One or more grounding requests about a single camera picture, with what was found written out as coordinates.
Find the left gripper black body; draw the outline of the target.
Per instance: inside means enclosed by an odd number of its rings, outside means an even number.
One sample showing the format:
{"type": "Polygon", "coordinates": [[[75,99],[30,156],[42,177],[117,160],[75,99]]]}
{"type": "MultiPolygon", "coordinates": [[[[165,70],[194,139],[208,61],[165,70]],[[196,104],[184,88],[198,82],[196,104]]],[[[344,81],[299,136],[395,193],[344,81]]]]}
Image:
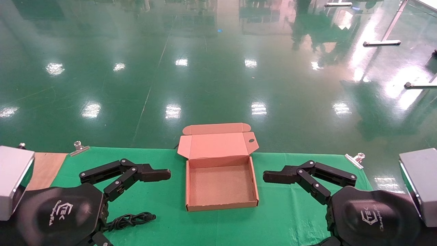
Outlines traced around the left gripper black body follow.
{"type": "Polygon", "coordinates": [[[104,226],[104,195],[91,184],[24,195],[15,211],[17,246],[92,246],[104,226]]]}

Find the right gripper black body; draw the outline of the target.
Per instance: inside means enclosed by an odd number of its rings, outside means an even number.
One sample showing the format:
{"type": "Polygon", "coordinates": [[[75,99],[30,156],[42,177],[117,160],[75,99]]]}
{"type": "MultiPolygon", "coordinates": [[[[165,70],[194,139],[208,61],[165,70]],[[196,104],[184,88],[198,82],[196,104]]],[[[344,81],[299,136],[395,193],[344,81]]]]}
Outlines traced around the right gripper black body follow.
{"type": "Polygon", "coordinates": [[[406,194],[347,186],[329,206],[329,230],[344,246],[412,246],[422,228],[406,194]]]}

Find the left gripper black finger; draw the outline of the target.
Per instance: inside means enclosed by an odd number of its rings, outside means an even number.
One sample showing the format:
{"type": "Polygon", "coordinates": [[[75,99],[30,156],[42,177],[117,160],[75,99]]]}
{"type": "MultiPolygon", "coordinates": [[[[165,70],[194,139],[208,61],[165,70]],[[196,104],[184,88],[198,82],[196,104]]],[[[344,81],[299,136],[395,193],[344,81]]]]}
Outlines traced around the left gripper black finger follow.
{"type": "Polygon", "coordinates": [[[103,189],[105,201],[113,202],[137,181],[158,182],[169,180],[171,171],[169,169],[153,169],[150,164],[135,164],[128,159],[121,159],[83,171],[79,174],[79,177],[81,184],[90,183],[92,185],[116,178],[115,181],[103,189]]]}
{"type": "Polygon", "coordinates": [[[92,237],[92,246],[113,246],[113,244],[104,236],[102,232],[95,233],[92,237]]]}

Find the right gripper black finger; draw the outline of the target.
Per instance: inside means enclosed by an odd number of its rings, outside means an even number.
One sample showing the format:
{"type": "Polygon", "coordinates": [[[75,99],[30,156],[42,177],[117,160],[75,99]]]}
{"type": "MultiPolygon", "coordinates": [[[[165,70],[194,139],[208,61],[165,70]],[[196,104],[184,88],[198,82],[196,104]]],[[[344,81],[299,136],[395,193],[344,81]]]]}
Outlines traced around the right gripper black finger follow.
{"type": "Polygon", "coordinates": [[[319,246],[341,246],[341,241],[334,236],[331,236],[318,244],[319,246]]]}
{"type": "Polygon", "coordinates": [[[327,205],[331,199],[331,192],[316,179],[340,187],[354,187],[356,184],[356,175],[315,161],[307,161],[300,166],[286,165],[281,171],[266,170],[263,172],[264,182],[296,183],[321,205],[327,205]]]}

